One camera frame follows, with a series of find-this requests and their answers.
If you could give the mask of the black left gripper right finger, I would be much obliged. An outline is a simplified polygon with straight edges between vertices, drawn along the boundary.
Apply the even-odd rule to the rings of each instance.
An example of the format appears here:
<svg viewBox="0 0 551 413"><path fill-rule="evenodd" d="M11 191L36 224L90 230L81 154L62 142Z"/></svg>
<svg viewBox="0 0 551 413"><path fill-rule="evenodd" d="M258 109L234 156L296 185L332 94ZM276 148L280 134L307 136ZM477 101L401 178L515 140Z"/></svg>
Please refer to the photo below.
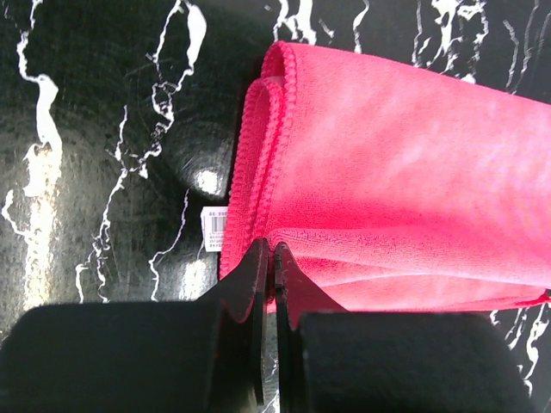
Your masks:
<svg viewBox="0 0 551 413"><path fill-rule="evenodd" d="M346 311L275 249L283 412L531 412L512 354L473 313Z"/></svg>

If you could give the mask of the red towel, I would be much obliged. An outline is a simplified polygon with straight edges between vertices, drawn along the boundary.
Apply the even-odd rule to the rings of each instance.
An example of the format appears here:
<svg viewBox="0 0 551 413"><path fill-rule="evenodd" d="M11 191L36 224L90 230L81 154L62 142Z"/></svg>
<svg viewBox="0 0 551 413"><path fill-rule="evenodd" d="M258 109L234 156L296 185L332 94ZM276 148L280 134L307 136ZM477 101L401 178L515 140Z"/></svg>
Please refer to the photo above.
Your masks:
<svg viewBox="0 0 551 413"><path fill-rule="evenodd" d="M360 311L550 300L550 107L279 41L245 97L220 275L251 243Z"/></svg>

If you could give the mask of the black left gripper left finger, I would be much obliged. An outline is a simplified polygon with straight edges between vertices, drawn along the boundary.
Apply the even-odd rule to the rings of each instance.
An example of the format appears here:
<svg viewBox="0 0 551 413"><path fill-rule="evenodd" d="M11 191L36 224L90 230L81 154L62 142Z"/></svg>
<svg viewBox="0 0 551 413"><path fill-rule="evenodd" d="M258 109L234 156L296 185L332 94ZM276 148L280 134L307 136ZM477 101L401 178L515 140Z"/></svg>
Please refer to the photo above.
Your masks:
<svg viewBox="0 0 551 413"><path fill-rule="evenodd" d="M45 305L1 347L4 412L253 412L269 247L193 301Z"/></svg>

